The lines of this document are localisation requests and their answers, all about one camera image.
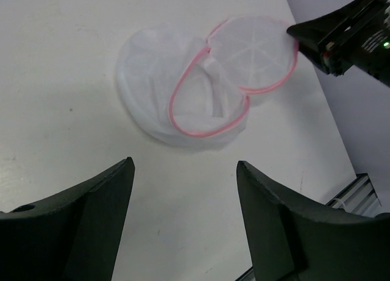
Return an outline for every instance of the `mesh laundry bag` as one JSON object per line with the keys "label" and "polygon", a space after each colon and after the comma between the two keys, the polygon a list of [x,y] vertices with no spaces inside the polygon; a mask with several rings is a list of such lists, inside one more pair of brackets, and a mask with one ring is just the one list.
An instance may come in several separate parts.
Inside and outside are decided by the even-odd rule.
{"label": "mesh laundry bag", "polygon": [[116,79],[143,130],[171,145],[204,148],[226,144],[245,129],[249,97],[209,52],[204,39],[170,24],[125,43]]}
{"label": "mesh laundry bag", "polygon": [[247,94],[260,94],[281,86],[297,65],[298,42],[287,28],[266,16],[235,17],[215,28],[207,43],[229,80]]}

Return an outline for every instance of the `white surface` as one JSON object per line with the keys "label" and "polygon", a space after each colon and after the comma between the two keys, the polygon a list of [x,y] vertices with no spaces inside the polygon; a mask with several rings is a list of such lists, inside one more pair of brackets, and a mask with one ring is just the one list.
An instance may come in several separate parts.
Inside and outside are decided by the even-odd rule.
{"label": "white surface", "polygon": [[322,202],[354,178],[313,67],[301,58],[237,140],[198,154],[140,131],[113,75],[141,28],[173,21],[206,37],[242,13],[293,22],[286,0],[0,0],[0,210],[129,155],[136,176],[113,281],[235,280],[250,266],[238,160]]}

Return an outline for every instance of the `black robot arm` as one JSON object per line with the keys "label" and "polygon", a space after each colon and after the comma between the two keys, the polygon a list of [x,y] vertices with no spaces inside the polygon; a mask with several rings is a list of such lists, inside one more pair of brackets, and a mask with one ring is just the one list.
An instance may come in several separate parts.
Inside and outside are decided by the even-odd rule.
{"label": "black robot arm", "polygon": [[326,74],[340,76],[355,65],[390,87],[389,8],[388,0],[354,0],[287,33]]}

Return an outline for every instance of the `pink trim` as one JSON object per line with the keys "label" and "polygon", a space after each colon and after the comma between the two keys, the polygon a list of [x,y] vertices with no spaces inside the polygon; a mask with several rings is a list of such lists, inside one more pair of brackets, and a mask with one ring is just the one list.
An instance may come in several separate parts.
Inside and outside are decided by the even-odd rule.
{"label": "pink trim", "polygon": [[[248,17],[248,16],[239,16],[239,17],[234,17],[234,18],[229,18],[225,21],[223,21],[221,24],[219,24],[217,27],[215,27],[212,32],[209,34],[209,36],[207,37],[207,44],[209,46],[211,46],[210,44],[210,40],[213,38],[213,35],[223,26],[225,25],[228,21],[232,20],[232,19],[236,19],[236,18],[242,18],[242,17]],[[283,20],[276,20],[276,19],[273,19],[271,18],[270,16],[264,16],[265,18],[267,19],[270,19],[272,21],[276,21],[276,22],[282,22],[282,23],[285,23],[286,25],[290,25],[289,23],[287,23],[286,21],[283,21]],[[267,92],[270,92],[272,90],[275,90],[276,88],[282,86],[290,77],[291,75],[293,74],[295,68],[297,67],[297,64],[298,64],[298,52],[299,52],[299,42],[296,41],[295,44],[294,44],[294,60],[292,61],[292,65],[290,67],[290,70],[287,72],[286,76],[284,78],[282,78],[281,80],[275,82],[274,84],[266,87],[266,88],[261,88],[261,89],[256,89],[254,87],[247,87],[247,86],[242,86],[242,85],[238,85],[238,88],[240,88],[241,90],[243,90],[243,92],[245,92],[246,94],[262,94],[262,93],[267,93]]]}
{"label": "pink trim", "polygon": [[192,70],[192,68],[196,65],[196,63],[199,61],[199,59],[205,55],[205,54],[208,54],[210,52],[210,47],[205,47],[203,48],[196,56],[195,58],[192,60],[192,62],[190,63],[190,65],[187,67],[187,69],[185,70],[183,76],[180,78],[179,82],[177,83],[176,87],[175,87],[175,90],[173,91],[173,94],[171,96],[171,99],[169,100],[169,107],[168,107],[168,115],[169,115],[169,119],[171,120],[171,123],[172,125],[177,129],[179,130],[181,133],[184,133],[185,135],[187,136],[190,136],[190,137],[196,137],[196,138],[207,138],[207,137],[211,137],[211,136],[215,136],[215,135],[218,135],[220,133],[223,133],[223,132],[226,132],[227,130],[229,129],[232,129],[234,128],[235,126],[237,126],[241,120],[248,114],[248,111],[249,111],[249,108],[250,108],[250,98],[249,96],[247,95],[245,97],[245,100],[244,100],[244,110],[242,112],[242,114],[240,114],[235,120],[233,120],[232,122],[226,124],[225,126],[221,127],[220,129],[217,129],[217,130],[212,130],[212,131],[208,131],[208,132],[187,132],[185,130],[183,130],[176,122],[175,120],[175,117],[174,117],[174,114],[173,114],[173,104],[174,104],[174,101],[175,101],[175,98],[176,98],[176,95],[177,95],[177,92],[179,91],[180,87],[182,86],[185,78],[187,78],[188,74],[190,73],[190,71]]}

